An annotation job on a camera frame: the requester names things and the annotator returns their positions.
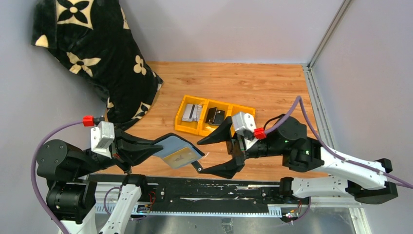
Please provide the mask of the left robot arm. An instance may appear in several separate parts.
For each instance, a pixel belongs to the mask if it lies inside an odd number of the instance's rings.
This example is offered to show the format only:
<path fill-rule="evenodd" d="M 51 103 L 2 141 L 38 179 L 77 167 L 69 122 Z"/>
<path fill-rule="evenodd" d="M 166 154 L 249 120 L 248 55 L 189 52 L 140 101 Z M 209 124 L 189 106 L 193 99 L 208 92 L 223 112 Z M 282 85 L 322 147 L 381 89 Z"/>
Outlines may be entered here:
<path fill-rule="evenodd" d="M 70 143 L 46 136 L 32 162 L 34 192 L 51 219 L 64 234 L 122 234 L 136 202 L 149 194 L 144 175 L 131 168 L 162 151 L 157 141 L 131 136 L 121 130 L 91 130 L 91 147 L 82 150 Z M 97 182 L 88 176 L 111 166 L 125 173 L 120 200 L 107 223 L 95 223 Z"/>

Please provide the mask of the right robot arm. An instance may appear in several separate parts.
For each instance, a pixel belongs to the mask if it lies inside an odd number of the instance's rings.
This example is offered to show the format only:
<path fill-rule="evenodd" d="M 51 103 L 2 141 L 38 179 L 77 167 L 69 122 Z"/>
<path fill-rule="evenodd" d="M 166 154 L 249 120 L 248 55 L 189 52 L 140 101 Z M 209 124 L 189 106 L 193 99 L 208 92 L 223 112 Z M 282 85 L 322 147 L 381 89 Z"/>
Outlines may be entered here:
<path fill-rule="evenodd" d="M 231 179 L 240 172 L 250 158 L 282 156 L 282 164 L 296 172 L 325 172 L 326 177 L 284 177 L 277 188 L 262 190 L 264 202 L 271 200 L 296 204 L 308 197 L 352 197 L 364 204 L 382 204 L 398 196 L 395 183 L 389 182 L 386 173 L 392 171 L 391 161 L 382 158 L 365 161 L 338 152 L 307 136 L 306 125 L 293 117 L 264 139 L 253 131 L 255 119 L 240 112 L 227 117 L 211 134 L 199 141 L 200 145 L 225 142 L 231 160 L 203 168 L 199 162 L 193 167 L 200 174 L 210 174 Z"/>

